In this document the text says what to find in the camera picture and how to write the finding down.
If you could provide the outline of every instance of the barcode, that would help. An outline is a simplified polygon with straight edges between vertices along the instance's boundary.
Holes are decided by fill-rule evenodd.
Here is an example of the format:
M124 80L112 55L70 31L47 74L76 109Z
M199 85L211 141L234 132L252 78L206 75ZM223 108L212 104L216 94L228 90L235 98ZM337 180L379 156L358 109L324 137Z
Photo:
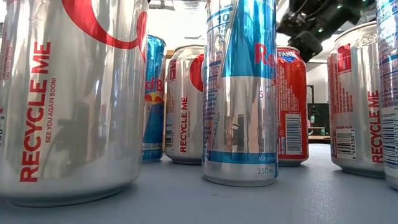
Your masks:
M398 141L395 128L398 129L398 120L395 113L388 113L381 116L382 137L383 137L383 158L386 167L398 169L397 150Z
M301 115L287 114L286 122L286 154L300 155L302 151Z
M173 130L166 130L165 147L173 147L174 133Z
M337 157L356 159L356 143L354 129L338 129L336 131Z

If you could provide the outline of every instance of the red can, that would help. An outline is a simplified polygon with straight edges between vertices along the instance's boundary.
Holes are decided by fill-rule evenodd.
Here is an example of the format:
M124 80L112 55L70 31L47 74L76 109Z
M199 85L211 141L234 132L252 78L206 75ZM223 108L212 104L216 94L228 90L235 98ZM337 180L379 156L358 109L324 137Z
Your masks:
M305 63L294 47L278 47L278 152L280 166L308 159Z

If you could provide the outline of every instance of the soda can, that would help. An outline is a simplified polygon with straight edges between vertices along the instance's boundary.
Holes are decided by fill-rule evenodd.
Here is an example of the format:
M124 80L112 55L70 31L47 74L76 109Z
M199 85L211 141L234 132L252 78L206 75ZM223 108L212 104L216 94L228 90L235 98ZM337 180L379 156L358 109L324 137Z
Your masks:
M204 46L178 47L167 76L165 153L178 164L201 164Z
M308 159L307 71L294 47L278 47L278 145L280 166Z
M206 10L204 176L232 186L272 184L278 169L275 1L210 0Z
M398 2L376 2L384 173L398 190Z
M328 84L332 162L344 172L384 177L375 22L336 39Z
M8 1L0 196L69 205L138 177L148 8L146 0Z
M163 155L165 47L148 35L142 162L159 162Z

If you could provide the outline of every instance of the white wall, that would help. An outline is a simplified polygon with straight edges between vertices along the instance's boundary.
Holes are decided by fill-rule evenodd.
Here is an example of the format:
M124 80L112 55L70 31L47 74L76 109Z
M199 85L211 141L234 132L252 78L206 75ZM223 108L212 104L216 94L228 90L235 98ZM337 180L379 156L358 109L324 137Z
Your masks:
M314 87L314 103L328 102L328 66L326 63L307 63L307 85Z

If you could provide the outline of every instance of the red swirl logo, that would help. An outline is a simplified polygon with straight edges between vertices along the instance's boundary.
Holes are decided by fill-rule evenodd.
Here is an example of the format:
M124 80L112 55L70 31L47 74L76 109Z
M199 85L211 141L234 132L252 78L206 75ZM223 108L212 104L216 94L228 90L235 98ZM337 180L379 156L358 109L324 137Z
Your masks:
M191 64L189 69L189 78L192 85L199 91L203 92L203 80L201 79L201 64L203 63L204 55L198 55Z
M137 38L130 42L118 40L109 35L99 24L94 14L93 3L91 0L62 0L63 7L70 19L83 32L92 38L119 49L133 49L138 47L142 58L145 60L145 49L142 41L144 40L147 13L141 12L137 20Z

